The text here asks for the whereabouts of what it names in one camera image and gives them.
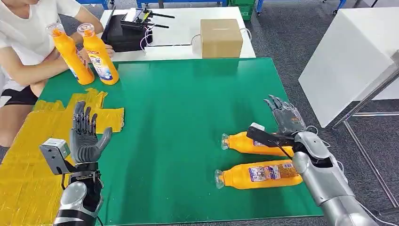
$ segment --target green tabletop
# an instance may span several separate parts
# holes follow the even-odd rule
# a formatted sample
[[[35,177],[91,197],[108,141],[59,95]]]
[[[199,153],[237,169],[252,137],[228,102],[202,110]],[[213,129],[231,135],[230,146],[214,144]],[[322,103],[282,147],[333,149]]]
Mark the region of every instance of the green tabletop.
[[[266,189],[217,189],[214,171],[283,159],[221,149],[223,133],[252,122],[276,131],[263,99],[287,100],[270,58],[116,64],[120,81],[79,85],[70,71],[49,80],[41,99],[61,100],[90,87],[108,92],[104,108],[125,108],[125,126],[99,161],[106,225],[320,216],[304,183]]]

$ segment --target cardboard box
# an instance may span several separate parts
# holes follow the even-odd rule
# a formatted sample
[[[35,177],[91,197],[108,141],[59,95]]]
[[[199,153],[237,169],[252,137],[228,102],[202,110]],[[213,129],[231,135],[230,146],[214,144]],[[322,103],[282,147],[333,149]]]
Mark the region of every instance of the cardboard box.
[[[242,36],[236,19],[201,20],[202,58],[239,57]]]

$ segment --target yellow bottle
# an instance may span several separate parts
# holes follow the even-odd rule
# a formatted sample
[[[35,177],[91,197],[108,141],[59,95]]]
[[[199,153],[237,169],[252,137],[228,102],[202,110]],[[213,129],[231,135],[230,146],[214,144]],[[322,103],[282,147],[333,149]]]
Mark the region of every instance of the yellow bottle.
[[[88,67],[87,61],[80,56],[75,41],[66,35],[62,24],[50,24],[46,30],[53,37],[54,45],[78,82],[82,85],[92,83],[94,81],[93,72]]]
[[[78,32],[83,36],[83,46],[101,81],[107,85],[115,84],[119,80],[118,72],[105,49],[104,42],[96,36],[94,26],[81,24]]]
[[[227,134],[222,134],[222,149],[232,148],[241,153],[249,154],[268,154],[275,156],[286,156],[279,147],[268,147],[257,141],[254,141],[247,137],[247,132],[241,132],[236,135],[228,136]],[[289,156],[294,156],[291,146],[283,146],[284,151],[287,152]]]
[[[264,161],[234,166],[226,171],[215,171],[216,187],[237,189],[293,186],[302,182],[292,160]]]

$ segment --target humanoid robot hand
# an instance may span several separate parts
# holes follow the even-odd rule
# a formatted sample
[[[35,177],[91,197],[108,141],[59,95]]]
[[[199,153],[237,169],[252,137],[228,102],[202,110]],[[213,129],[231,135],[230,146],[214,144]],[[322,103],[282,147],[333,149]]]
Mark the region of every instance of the humanoid robot hand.
[[[84,111],[85,105],[86,102],[79,101],[72,117],[70,147],[72,159],[76,164],[98,161],[112,136],[112,127],[108,127],[104,130],[101,139],[97,139],[97,114],[93,115],[90,122],[91,107],[87,107]]]
[[[268,99],[264,99],[264,101],[271,108],[271,112],[279,127],[277,134],[291,136],[295,132],[306,130],[305,122],[293,104],[284,102],[273,95],[269,95],[269,97],[273,102]]]

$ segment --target person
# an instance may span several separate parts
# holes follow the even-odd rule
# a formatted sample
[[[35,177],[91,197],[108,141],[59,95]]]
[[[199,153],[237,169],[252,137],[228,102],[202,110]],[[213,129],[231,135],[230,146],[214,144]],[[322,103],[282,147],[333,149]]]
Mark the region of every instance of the person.
[[[47,79],[68,69],[46,31],[49,24],[60,23],[58,14],[91,23],[96,33],[104,30],[75,0],[0,0],[0,157],[13,143]],[[77,32],[70,37],[76,44],[83,42]]]

